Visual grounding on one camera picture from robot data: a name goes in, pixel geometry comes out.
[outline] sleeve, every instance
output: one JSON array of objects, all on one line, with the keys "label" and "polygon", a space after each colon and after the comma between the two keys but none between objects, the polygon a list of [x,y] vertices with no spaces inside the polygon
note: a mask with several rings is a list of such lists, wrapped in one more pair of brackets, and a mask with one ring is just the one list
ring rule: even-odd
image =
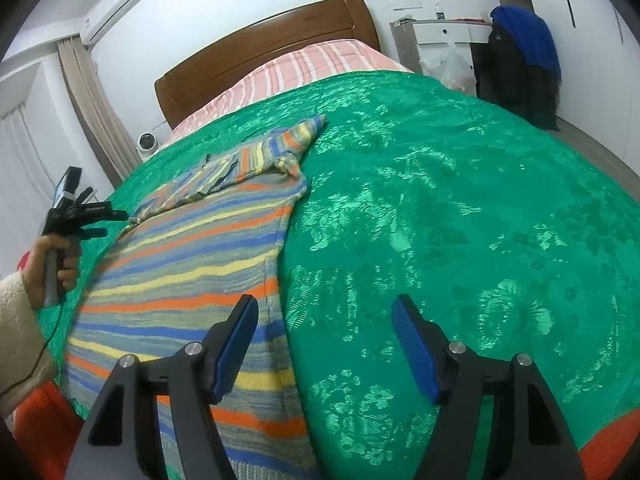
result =
[{"label": "sleeve", "polygon": [[3,418],[40,384],[54,377],[56,367],[45,350],[33,375],[7,391],[29,375],[43,344],[22,273],[11,274],[0,282],[0,416]]},{"label": "sleeve", "polygon": [[498,104],[526,119],[525,63],[518,46],[509,31],[494,23],[489,35],[489,48],[494,58],[494,88]]}]

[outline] green satin bedspread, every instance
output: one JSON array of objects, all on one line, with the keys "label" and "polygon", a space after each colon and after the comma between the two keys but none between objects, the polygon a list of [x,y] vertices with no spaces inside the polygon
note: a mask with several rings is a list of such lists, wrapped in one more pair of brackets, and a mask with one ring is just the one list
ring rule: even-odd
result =
[{"label": "green satin bedspread", "polygon": [[[579,446],[640,405],[638,206],[545,132],[433,79],[348,73],[251,105],[157,154],[113,203],[133,210],[204,153],[319,113],[328,124],[302,162],[311,192],[279,273],[327,478],[409,480],[427,443],[437,410],[390,322],[402,292],[479,354],[530,353]],[[120,226],[109,229],[83,245],[81,285]],[[45,334],[56,315],[43,313]]]}]

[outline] wooden headboard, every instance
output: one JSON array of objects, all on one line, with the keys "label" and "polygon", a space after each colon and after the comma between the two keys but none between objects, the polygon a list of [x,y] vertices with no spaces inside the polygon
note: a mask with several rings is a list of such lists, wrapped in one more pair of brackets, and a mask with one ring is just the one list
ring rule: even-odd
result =
[{"label": "wooden headboard", "polygon": [[156,81],[171,128],[260,65],[321,41],[353,38],[380,50],[364,0],[324,0],[286,10],[236,30],[173,67]]}]

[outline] striped sweater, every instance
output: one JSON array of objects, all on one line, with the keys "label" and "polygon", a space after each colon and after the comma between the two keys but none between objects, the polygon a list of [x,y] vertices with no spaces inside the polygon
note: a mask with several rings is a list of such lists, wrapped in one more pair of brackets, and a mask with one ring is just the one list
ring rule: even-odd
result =
[{"label": "striped sweater", "polygon": [[[227,318],[243,293],[258,327],[212,407],[240,480],[318,478],[291,367],[276,279],[289,215],[307,183],[298,161],[324,116],[207,156],[147,196],[97,267],[68,338],[63,389],[90,408],[117,358],[173,354]],[[182,476],[168,399],[159,421],[168,469]]]}]

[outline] sweater sleeve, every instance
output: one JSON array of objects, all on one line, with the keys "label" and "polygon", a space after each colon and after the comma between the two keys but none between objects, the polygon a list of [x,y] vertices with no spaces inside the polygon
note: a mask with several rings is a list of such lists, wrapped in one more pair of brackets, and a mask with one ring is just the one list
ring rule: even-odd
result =
[{"label": "sweater sleeve", "polygon": [[54,377],[56,367],[45,350],[33,375],[3,394],[30,373],[43,344],[22,273],[11,274],[0,282],[0,416],[8,416],[34,389]]}]

